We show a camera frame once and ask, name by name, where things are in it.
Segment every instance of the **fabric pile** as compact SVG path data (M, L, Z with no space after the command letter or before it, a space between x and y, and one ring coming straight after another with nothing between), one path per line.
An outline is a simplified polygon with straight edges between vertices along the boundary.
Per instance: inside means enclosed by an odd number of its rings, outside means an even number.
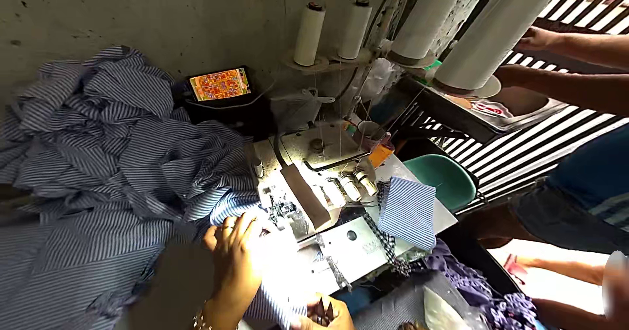
M493 330L535 329L535 306L524 294L495 299L491 286L480 272L452 256L443 240L437 239L433 253L424 259L431 270L441 271L469 305L479 307Z
M8 108L0 183L37 199L0 220L3 327L111 329L168 240L260 208L247 139L190 124L173 110L172 83L137 50L111 47L44 64ZM272 288L248 315L288 328L305 305Z

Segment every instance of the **cup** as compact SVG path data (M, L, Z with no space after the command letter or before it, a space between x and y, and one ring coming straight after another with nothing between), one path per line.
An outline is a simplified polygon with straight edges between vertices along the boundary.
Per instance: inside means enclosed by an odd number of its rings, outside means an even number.
M389 142L391 134L373 121L361 121L352 137L362 149L371 152L378 144Z

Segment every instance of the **foot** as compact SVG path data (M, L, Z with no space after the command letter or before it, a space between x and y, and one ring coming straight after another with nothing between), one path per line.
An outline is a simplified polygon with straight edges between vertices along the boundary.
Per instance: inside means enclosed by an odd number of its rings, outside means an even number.
M505 265L503 267L509 274L513 275L516 278L516 280L518 280L522 285L526 285L526 282L524 281L524 279L528 275L528 272L522 265L518 264L517 255L509 254L509 257L507 258L507 261L505 262Z

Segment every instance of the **striped fabric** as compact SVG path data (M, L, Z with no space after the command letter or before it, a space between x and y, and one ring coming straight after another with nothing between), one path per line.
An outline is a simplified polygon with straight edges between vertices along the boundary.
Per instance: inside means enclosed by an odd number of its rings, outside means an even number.
M378 228L416 247L431 251L436 245L433 210L436 189L396 176L382 192Z
M0 183L40 199L0 219L2 329L111 329L169 239L260 209L248 140L190 124L172 83L137 50L111 47L44 64L7 108ZM247 315L287 329L306 310L285 298L265 281Z

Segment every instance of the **smartphone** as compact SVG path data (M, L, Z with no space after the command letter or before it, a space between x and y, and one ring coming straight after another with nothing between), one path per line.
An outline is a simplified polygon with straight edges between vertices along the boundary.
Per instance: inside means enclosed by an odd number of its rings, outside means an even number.
M251 93L245 67L191 77L190 85L197 101L233 98Z

